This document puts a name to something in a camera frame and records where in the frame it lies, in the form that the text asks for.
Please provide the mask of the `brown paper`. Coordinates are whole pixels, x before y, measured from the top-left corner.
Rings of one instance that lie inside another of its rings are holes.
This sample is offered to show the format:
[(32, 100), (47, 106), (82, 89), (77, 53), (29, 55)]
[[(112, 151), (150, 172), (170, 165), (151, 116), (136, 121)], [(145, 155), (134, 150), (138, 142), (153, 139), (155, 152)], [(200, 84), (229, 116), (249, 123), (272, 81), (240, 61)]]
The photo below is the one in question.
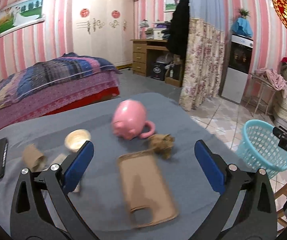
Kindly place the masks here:
[(154, 134), (148, 138), (148, 142), (149, 148), (161, 155), (163, 159), (171, 157), (175, 138), (170, 134)]

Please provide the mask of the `small cream bowl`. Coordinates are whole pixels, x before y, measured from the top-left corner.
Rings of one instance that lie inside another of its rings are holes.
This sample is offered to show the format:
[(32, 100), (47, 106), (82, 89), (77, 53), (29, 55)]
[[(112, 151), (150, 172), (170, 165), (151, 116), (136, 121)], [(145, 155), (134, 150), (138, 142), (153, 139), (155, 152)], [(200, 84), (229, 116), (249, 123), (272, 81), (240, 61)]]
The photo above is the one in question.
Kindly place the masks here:
[(64, 141), (65, 147), (71, 152), (78, 152), (86, 141), (91, 140), (91, 134), (86, 129), (77, 129), (69, 133)]

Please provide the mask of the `cardboard tube roll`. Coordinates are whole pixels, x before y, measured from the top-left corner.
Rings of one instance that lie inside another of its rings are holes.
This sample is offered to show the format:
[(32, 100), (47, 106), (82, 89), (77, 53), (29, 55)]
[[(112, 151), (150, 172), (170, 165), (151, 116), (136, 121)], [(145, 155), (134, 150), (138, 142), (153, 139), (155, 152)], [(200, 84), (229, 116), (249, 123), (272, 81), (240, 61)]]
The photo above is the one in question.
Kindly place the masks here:
[(26, 167), (32, 172), (42, 171), (47, 161), (47, 157), (36, 148), (35, 144), (29, 144), (24, 148), (22, 159)]

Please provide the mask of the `metal stand table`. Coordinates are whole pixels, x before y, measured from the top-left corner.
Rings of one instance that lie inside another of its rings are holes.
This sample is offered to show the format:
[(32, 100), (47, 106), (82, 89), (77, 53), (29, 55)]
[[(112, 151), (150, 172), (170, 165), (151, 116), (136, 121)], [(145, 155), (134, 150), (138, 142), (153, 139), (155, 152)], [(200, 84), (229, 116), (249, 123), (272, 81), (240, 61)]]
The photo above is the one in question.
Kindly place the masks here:
[(276, 90), (267, 79), (259, 77), (254, 73), (250, 75), (251, 79), (247, 91), (248, 99), (246, 106), (250, 105), (254, 108), (251, 112), (252, 117), (257, 114), (258, 110), (262, 111), (265, 115), (271, 115), (270, 110)]

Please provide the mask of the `pink clothes on stand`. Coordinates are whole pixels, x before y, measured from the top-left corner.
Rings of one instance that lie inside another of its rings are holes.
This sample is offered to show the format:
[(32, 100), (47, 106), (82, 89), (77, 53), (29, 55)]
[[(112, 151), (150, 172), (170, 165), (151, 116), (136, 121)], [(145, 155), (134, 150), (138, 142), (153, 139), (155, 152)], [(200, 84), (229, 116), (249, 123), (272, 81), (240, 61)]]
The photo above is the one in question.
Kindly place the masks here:
[(268, 83), (270, 83), (270, 85), (274, 88), (274, 90), (281, 91), (281, 94), (284, 98), (287, 96), (287, 81), (281, 74), (278, 74), (276, 70), (261, 68), (255, 70), (255, 75), (266, 79)]

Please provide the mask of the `grey table cloth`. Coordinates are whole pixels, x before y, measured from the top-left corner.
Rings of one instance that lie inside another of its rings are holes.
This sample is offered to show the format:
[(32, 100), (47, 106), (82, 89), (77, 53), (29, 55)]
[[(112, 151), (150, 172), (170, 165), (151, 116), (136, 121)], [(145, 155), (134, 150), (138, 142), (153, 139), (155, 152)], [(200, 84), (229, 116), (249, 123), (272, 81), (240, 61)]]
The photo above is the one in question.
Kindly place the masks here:
[(244, 162), (177, 104), (156, 93), (139, 94), (144, 124), (154, 135), (174, 138), (171, 157), (158, 156), (139, 131), (123, 136), (113, 123), (121, 99), (19, 122), (0, 130), (7, 139), (0, 179), (0, 225), (11, 227), (21, 203), (14, 197), (32, 187), (22, 154), (29, 146), (47, 161), (41, 202), (58, 228), (64, 216), (80, 215), (99, 239), (189, 239), (225, 192), (229, 166)]

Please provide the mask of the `brown phone case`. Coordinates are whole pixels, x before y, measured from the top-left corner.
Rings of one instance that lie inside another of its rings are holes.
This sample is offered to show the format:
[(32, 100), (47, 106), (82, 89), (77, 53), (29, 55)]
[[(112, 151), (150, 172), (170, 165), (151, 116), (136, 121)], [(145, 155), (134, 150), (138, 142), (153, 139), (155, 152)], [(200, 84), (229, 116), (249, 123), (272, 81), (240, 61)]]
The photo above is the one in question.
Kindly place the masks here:
[(118, 158), (122, 191), (136, 228), (155, 226), (179, 214), (153, 151), (128, 153)]

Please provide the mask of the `white water dispenser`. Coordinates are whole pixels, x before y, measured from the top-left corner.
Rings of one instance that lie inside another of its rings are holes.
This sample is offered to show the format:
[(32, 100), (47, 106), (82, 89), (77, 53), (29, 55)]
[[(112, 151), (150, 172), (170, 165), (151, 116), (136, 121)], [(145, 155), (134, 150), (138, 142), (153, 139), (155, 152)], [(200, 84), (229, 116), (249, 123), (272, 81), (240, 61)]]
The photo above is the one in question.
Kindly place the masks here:
[(253, 45), (251, 38), (237, 34), (231, 36), (229, 63), (221, 94), (226, 100), (241, 103), (250, 71)]

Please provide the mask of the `floral curtain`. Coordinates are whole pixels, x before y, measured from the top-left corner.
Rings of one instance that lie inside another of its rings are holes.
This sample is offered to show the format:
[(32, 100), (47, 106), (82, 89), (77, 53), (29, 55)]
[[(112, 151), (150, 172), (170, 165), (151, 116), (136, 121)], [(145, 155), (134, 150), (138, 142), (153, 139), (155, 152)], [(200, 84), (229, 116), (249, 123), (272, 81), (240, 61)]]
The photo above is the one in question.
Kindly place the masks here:
[(218, 95), (225, 54), (225, 33), (199, 18), (190, 19), (185, 72), (179, 104), (186, 111)]

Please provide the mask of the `bed with purple cover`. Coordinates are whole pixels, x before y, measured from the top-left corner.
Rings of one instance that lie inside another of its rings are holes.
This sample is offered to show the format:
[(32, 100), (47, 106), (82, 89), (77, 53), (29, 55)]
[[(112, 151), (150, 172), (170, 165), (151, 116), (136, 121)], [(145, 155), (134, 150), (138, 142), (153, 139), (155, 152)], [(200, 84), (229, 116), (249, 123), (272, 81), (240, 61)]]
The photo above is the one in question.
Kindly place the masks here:
[(111, 99), (120, 94), (118, 85), (118, 74), (109, 70), (45, 88), (1, 109), (0, 130), (17, 122)]

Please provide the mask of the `striped plaid blanket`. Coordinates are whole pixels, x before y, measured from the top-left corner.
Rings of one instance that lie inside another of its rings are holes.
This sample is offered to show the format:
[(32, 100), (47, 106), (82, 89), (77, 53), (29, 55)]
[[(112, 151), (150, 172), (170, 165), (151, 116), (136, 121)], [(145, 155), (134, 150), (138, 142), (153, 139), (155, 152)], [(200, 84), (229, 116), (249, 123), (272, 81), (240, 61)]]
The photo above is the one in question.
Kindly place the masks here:
[(105, 71), (119, 73), (118, 69), (106, 59), (79, 56), (76, 53), (38, 62), (0, 81), (0, 110), (45, 88)]

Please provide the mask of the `black box under desk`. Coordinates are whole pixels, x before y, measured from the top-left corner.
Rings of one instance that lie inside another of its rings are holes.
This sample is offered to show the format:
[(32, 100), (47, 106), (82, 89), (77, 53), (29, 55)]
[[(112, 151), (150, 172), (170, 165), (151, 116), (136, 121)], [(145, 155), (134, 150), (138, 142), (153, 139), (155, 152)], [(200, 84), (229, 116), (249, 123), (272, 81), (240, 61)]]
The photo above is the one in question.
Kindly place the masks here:
[(152, 69), (150, 72), (150, 77), (152, 79), (164, 81), (165, 80), (165, 74), (166, 74), (166, 66), (167, 64), (161, 63), (161, 62), (154, 62), (152, 64)]

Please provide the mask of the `wooden desk with drawers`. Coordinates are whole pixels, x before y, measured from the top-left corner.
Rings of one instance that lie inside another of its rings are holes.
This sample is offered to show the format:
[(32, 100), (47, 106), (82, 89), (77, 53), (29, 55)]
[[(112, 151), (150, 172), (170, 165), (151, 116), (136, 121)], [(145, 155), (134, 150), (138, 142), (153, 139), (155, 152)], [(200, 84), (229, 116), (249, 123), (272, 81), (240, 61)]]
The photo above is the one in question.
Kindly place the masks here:
[(132, 43), (131, 68), (134, 74), (150, 77), (152, 64), (161, 62), (167, 64), (164, 82), (175, 87), (182, 86), (184, 67), (180, 57), (169, 52), (166, 40), (133, 39)]

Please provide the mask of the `black hanging coat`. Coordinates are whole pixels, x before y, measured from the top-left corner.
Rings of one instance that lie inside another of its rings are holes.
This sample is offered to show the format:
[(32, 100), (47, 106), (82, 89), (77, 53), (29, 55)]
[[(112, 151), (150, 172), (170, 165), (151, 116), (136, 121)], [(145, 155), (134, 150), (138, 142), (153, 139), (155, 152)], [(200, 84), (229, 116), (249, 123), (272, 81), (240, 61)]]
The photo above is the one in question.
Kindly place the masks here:
[(166, 47), (170, 53), (180, 56), (180, 60), (186, 60), (188, 44), (190, 6), (189, 0), (180, 0), (169, 28), (169, 38)]

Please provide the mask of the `framed wedding photo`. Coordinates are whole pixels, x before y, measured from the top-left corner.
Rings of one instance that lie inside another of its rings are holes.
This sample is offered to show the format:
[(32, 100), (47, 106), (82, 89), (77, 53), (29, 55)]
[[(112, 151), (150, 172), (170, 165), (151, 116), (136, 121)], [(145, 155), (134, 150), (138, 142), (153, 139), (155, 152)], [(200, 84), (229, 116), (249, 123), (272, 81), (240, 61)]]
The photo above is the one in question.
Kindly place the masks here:
[(0, 9), (0, 38), (21, 28), (44, 22), (44, 0), (20, 0)]

